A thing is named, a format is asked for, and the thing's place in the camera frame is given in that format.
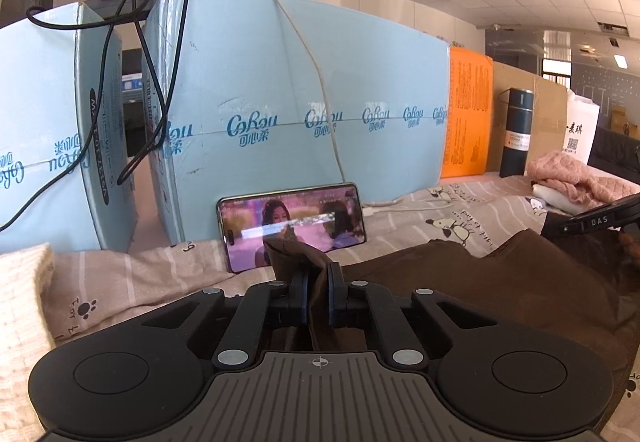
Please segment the brown button vest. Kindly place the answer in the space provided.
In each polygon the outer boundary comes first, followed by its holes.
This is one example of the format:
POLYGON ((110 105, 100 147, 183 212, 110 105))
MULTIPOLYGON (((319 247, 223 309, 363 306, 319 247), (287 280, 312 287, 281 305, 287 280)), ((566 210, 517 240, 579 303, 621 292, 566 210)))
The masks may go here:
POLYGON ((322 254, 287 240, 276 240, 271 253, 279 280, 309 273, 312 331, 323 350, 357 344, 326 327, 326 269, 337 262, 345 280, 380 284, 398 297, 432 288, 491 315, 583 344, 613 375, 610 405, 616 407, 623 397, 639 347, 639 268, 612 231, 550 242, 525 230, 480 258, 446 240, 374 259, 353 257, 347 250, 322 254))

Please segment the pink knitted sweater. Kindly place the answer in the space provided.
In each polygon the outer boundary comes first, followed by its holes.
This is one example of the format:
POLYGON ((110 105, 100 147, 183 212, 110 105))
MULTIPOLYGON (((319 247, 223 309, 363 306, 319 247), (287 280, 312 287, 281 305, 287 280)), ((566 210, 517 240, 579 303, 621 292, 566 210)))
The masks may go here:
POLYGON ((612 176, 599 176, 583 162, 560 150, 552 150, 531 160, 526 173, 536 183, 552 188, 572 204, 585 209, 612 204, 639 193, 638 188, 629 182, 612 176))

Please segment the smartphone playing video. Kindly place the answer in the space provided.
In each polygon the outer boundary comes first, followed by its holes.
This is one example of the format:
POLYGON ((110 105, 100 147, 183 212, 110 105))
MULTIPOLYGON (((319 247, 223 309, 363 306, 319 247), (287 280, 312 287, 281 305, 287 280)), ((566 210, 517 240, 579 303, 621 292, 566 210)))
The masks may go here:
POLYGON ((295 240, 322 252, 367 240, 355 184, 226 197, 216 206, 233 273, 270 265, 267 240, 295 240))

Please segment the brown cardboard box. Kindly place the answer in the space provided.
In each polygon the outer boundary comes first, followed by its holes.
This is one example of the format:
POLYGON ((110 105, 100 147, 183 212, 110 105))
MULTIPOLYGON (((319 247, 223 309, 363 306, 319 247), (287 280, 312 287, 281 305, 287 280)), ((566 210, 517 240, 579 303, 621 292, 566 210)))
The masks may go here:
POLYGON ((525 162, 563 147, 567 88, 526 70, 495 62, 494 107, 489 135, 487 171, 498 171, 501 165, 506 134, 508 92, 511 88, 529 90, 534 94, 532 133, 525 162))

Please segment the dark blue vacuum bottle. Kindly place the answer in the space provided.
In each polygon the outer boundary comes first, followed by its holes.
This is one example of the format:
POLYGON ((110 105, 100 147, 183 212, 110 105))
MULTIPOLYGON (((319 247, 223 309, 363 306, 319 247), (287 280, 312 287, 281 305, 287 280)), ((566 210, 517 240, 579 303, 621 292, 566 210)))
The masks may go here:
POLYGON ((506 131, 499 176, 522 176, 532 137, 534 94, 532 91, 510 88, 506 91, 506 131))

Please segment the orange cardboard box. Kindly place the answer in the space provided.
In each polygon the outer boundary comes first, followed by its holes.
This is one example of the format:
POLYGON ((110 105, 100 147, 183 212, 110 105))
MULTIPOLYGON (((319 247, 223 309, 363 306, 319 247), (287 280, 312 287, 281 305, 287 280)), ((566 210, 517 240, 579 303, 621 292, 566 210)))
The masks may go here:
POLYGON ((494 103, 494 62, 453 46, 442 178, 486 171, 494 103))

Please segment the large light blue box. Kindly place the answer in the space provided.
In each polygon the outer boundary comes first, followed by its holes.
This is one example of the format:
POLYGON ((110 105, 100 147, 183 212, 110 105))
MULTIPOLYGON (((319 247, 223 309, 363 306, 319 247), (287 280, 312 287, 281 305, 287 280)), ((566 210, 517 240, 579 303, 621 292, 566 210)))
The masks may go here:
POLYGON ((143 30, 171 243, 217 238, 225 197, 352 182, 363 202, 388 202, 438 181, 446 42, 311 0, 157 0, 143 30))

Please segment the cream knitted sweater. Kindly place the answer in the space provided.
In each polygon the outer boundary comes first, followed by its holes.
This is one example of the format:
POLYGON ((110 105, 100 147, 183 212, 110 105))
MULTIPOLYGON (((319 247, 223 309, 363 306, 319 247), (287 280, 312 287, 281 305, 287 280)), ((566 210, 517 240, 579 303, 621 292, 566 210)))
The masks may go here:
POLYGON ((35 441, 43 434, 28 395, 35 364, 54 347, 41 294, 51 283, 47 244, 1 256, 1 439, 35 441))

